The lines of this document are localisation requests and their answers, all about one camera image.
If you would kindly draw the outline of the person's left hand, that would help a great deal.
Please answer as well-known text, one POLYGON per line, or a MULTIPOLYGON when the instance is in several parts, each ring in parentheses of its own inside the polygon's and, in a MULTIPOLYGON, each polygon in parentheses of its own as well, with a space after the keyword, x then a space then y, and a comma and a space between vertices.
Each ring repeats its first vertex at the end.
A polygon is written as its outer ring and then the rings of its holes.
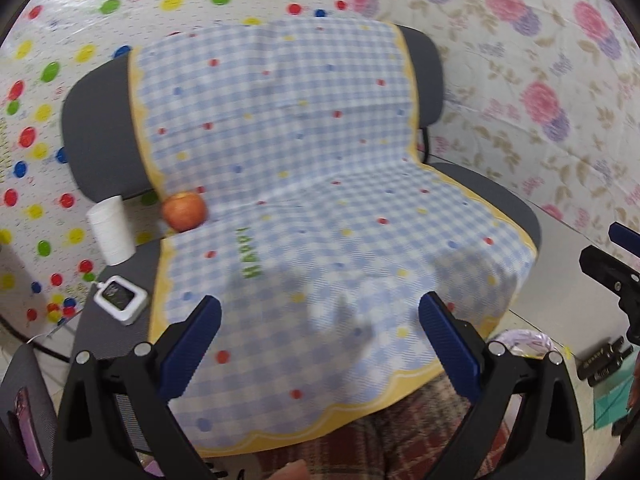
POLYGON ((310 472, 304 460, 287 463, 274 472, 268 480, 309 480, 310 472))

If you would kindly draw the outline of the person's right hand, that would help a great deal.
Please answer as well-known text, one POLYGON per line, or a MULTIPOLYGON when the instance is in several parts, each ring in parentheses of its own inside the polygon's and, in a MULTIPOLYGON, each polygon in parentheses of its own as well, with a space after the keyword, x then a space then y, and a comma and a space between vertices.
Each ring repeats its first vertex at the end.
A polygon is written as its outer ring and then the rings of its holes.
POLYGON ((636 362, 634 362, 634 374, 632 374, 632 383, 629 390, 627 408, 633 410, 639 403, 640 399, 640 353, 637 354, 636 362))

